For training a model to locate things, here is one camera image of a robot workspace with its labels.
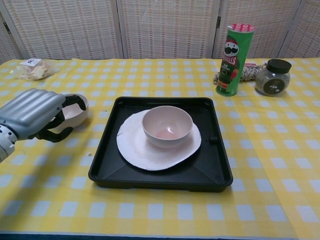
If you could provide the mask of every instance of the pink can lid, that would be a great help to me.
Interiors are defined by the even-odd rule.
[[[256,30],[256,26],[245,23],[234,23],[232,25],[229,25],[228,28],[240,33],[251,33]]]

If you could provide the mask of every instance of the bowl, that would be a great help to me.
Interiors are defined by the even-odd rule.
[[[157,106],[142,119],[147,139],[155,146],[171,149],[183,144],[193,126],[191,116],[175,106]]]
[[[82,124],[85,121],[85,119],[88,117],[89,106],[88,106],[88,100],[86,99],[86,97],[81,94],[67,94],[65,96],[72,96],[72,95],[78,95],[80,98],[82,98],[86,109],[83,111],[79,107],[79,105],[76,103],[62,108],[62,112],[65,120],[63,123],[61,123],[59,126],[55,128],[55,130],[57,131],[62,131],[67,127],[75,128],[80,124]]]

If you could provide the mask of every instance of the plastic bag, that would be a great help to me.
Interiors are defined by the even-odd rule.
[[[56,64],[51,60],[30,58],[21,62],[10,72],[17,79],[40,80],[56,73]]]

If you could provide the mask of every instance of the can lid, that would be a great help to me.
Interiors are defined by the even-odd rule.
[[[266,64],[266,69],[275,74],[286,74],[291,69],[291,63],[282,59],[270,59]]]
[[[231,30],[240,33],[251,33],[256,30],[256,26],[245,23],[234,23],[228,26]]]

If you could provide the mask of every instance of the snack bag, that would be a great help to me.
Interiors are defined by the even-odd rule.
[[[53,75],[56,72],[56,65],[50,60],[43,60],[40,58],[30,58],[12,70],[17,79],[24,80],[40,80]]]
[[[237,93],[255,29],[255,26],[249,24],[236,23],[228,26],[220,74],[215,89],[218,94],[233,96]]]

